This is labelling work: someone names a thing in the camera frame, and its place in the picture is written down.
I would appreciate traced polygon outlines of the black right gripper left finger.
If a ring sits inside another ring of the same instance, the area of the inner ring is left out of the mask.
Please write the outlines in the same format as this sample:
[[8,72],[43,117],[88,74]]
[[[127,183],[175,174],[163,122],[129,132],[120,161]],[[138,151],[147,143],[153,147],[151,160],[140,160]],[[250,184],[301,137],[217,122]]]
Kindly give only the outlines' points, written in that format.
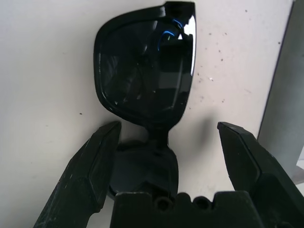
[[101,126],[66,166],[34,227],[85,228],[105,203],[121,122]]

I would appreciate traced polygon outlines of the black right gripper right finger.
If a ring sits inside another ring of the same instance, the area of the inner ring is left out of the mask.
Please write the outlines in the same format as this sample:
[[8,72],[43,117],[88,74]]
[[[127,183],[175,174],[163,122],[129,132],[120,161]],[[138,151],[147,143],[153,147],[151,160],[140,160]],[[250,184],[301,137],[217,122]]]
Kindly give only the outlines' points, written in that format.
[[266,228],[302,228],[304,197],[285,170],[254,135],[219,122],[222,150],[235,190],[249,193]]

